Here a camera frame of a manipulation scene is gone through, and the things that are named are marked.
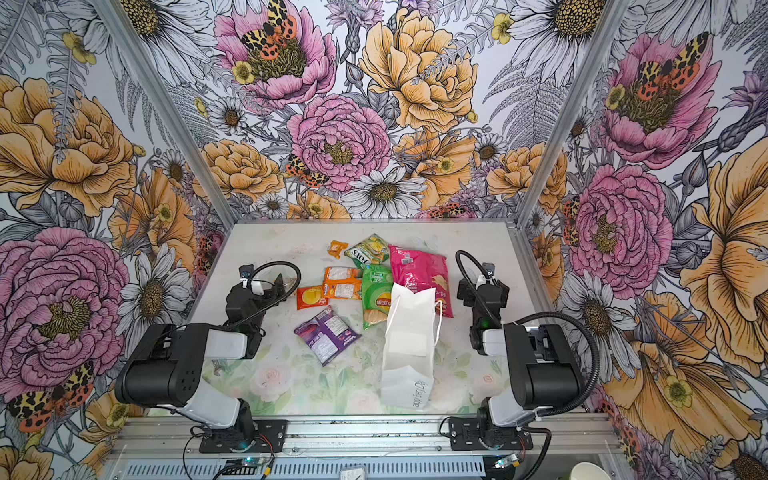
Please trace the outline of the pink chips bag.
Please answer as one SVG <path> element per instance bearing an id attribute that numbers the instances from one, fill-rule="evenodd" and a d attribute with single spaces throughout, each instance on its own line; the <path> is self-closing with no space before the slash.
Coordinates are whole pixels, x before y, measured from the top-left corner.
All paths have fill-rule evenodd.
<path id="1" fill-rule="evenodd" d="M 390 245 L 389 261 L 395 283 L 414 293 L 434 289 L 435 300 L 440 303 L 435 310 L 444 317 L 453 317 L 445 256 Z"/>

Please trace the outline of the white paper bag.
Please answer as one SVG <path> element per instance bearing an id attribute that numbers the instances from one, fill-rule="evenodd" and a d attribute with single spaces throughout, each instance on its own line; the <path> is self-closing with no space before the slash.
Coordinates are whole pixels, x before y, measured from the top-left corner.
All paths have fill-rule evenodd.
<path id="1" fill-rule="evenodd" d="M 434 288 L 414 293 L 395 283 L 386 321 L 380 381 L 381 402 L 424 409 L 434 386 L 434 355 L 443 306 Z"/>

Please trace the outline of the green Lays chips bag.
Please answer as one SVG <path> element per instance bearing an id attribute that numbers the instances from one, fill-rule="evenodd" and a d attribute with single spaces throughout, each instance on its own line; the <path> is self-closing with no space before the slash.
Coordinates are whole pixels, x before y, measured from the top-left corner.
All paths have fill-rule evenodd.
<path id="1" fill-rule="evenodd" d="M 367 265 L 363 269 L 361 301 L 363 328 L 385 322 L 391 306 L 392 271 L 385 265 Z"/>

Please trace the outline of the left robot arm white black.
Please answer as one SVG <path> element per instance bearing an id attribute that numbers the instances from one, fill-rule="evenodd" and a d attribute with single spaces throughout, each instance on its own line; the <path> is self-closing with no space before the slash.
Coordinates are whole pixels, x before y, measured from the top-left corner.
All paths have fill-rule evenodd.
<path id="1" fill-rule="evenodd" d="M 288 261 L 244 265 L 240 273 L 241 282 L 226 297 L 224 323 L 149 327 L 119 373 L 114 393 L 121 403 L 195 422 L 215 450 L 272 451 L 270 430 L 253 419 L 248 402 L 210 385 L 203 367 L 212 360 L 253 359 L 266 335 L 266 313 L 296 291 L 302 275 Z"/>

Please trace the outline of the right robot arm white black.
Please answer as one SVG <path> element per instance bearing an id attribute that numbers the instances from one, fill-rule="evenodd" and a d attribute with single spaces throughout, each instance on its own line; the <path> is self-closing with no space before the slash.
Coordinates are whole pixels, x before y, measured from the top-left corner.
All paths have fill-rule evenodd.
<path id="1" fill-rule="evenodd" d="M 472 348 L 483 356 L 507 360 L 510 387 L 485 398 L 478 409 L 478 426 L 521 429 L 547 416 L 567 413 L 591 393 L 595 374 L 583 376 L 562 327 L 546 318 L 573 326 L 578 323 L 557 311 L 537 312 L 514 322 L 501 321 L 510 288 L 491 272 L 481 269 L 473 280 L 456 254 L 462 279 L 457 299 L 472 311 L 469 339 Z"/>

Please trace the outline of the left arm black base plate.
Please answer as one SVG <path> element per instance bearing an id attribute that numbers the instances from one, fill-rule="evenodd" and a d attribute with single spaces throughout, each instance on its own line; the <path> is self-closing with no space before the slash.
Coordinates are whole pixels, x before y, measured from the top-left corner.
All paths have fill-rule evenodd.
<path id="1" fill-rule="evenodd" d="M 225 453 L 280 453 L 286 439 L 288 421 L 261 419 L 253 421 L 253 428 L 246 433 L 235 426 L 214 429 L 204 435 L 199 446 L 202 454 Z"/>

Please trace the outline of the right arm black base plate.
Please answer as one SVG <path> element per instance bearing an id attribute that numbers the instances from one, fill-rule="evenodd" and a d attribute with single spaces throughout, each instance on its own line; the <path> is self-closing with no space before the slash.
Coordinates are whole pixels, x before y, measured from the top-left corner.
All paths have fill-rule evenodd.
<path id="1" fill-rule="evenodd" d="M 476 417 L 445 418 L 439 432 L 453 451 L 519 451 L 533 448 L 532 437 L 515 427 L 498 427 Z"/>

